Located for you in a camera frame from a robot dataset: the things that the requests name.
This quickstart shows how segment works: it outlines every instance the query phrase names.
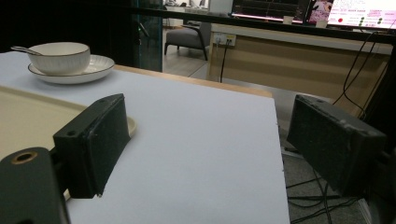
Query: saucer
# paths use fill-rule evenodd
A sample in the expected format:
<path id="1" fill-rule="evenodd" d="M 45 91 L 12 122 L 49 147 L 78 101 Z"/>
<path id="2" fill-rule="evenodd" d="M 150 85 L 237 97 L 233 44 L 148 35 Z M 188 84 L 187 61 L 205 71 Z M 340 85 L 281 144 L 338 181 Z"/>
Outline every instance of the saucer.
<path id="1" fill-rule="evenodd" d="M 114 61 L 105 56 L 91 55 L 90 65 L 82 74 L 75 74 L 70 76 L 49 76 L 38 71 L 32 64 L 29 64 L 29 71 L 37 78 L 57 84 L 78 84 L 84 82 L 94 81 L 96 79 L 107 76 L 114 66 Z"/>

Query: wall outlet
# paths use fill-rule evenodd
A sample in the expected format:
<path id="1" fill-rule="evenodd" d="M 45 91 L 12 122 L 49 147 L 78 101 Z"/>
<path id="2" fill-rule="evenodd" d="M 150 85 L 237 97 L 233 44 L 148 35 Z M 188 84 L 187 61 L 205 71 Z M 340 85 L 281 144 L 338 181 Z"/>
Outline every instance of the wall outlet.
<path id="1" fill-rule="evenodd" d="M 226 45 L 227 40 L 231 40 L 229 46 L 235 46 L 236 35 L 224 34 L 224 33 L 215 33 L 214 34 L 214 43 L 220 45 Z"/>

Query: desk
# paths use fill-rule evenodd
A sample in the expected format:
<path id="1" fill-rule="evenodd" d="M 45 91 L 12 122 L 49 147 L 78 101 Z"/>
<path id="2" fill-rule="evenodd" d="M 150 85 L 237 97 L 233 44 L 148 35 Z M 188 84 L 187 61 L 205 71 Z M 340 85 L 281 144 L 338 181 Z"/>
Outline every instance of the desk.
<path id="1" fill-rule="evenodd" d="M 56 85 L 33 77 L 28 63 L 0 54 L 1 85 L 82 105 L 122 92 L 137 122 L 104 196 L 68 201 L 72 223 L 290 223 L 267 92 L 122 66 Z"/>
<path id="2" fill-rule="evenodd" d="M 236 34 L 235 47 L 229 47 L 223 77 L 264 86 L 304 92 L 337 99 L 343 92 L 348 71 L 362 42 L 287 32 L 212 25 L 212 32 Z M 217 50 L 212 35 L 209 52 L 209 80 L 218 80 L 223 47 Z M 362 50 L 349 81 L 358 73 L 373 43 Z M 377 44 L 373 54 L 349 88 L 348 96 L 360 106 L 371 100 L 372 89 L 381 79 L 392 52 L 392 45 Z M 360 110 L 342 98 L 337 104 L 358 116 Z"/>

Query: table edge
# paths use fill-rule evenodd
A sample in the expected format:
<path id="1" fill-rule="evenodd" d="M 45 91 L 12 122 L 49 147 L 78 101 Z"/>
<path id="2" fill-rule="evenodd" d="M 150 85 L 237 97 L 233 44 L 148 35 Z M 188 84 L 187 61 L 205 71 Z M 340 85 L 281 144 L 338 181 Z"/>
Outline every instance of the table edge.
<path id="1" fill-rule="evenodd" d="M 235 85 L 231 85 L 231 84 L 219 83 L 219 82 L 203 80 L 203 79 L 198 79 L 198 78 L 193 78 L 193 77 L 183 77 L 183 76 L 171 75 L 171 74 L 149 71 L 149 70 L 145 70 L 145 69 L 141 69 L 141 68 L 128 67 L 128 66 L 118 65 L 118 64 L 116 64 L 114 66 L 114 68 L 117 70 L 125 71 L 125 72 L 132 72 L 132 73 L 137 73 L 140 75 L 151 76 L 151 77 L 161 77 L 161 78 L 170 79 L 170 80 L 174 80 L 174 81 L 181 81 L 181 82 L 186 82 L 186 83 L 190 83 L 190 84 L 206 86 L 206 87 L 211 87 L 211 88 L 217 88 L 217 89 L 226 90 L 226 91 L 237 91 L 237 92 L 258 95 L 258 96 L 263 96 L 263 97 L 268 97 L 268 98 L 273 97 L 273 94 L 269 91 L 253 89 L 253 88 L 249 88 L 249 87 L 235 86 Z"/>

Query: computer screen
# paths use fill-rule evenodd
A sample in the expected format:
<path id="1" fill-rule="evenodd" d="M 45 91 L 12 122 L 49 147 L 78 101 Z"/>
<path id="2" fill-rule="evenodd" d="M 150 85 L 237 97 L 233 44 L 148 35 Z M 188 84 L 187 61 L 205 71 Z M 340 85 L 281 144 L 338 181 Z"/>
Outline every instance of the computer screen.
<path id="1" fill-rule="evenodd" d="M 333 0 L 310 0 L 305 15 L 305 23 L 316 24 L 317 21 L 329 19 Z"/>
<path id="2" fill-rule="evenodd" d="M 294 17 L 294 23 L 303 23 L 309 0 L 233 0 L 232 16 L 264 21 L 283 21 Z"/>
<path id="3" fill-rule="evenodd" d="M 329 25 L 367 29 L 396 29 L 396 2 L 391 0 L 334 0 Z"/>

